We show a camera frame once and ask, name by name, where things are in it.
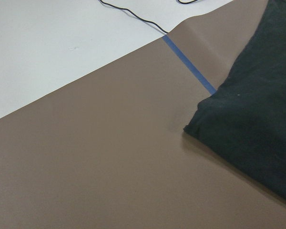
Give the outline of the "black graphic t-shirt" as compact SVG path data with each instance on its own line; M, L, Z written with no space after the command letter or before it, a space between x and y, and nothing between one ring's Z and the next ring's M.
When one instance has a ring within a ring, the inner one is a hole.
M286 0L270 0L249 43L184 131L286 200Z

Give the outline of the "brown table mat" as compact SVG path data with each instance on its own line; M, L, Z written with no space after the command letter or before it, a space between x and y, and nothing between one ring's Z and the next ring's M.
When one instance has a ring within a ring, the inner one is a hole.
M234 0L0 119L0 229L286 229L286 202L184 133L253 36Z

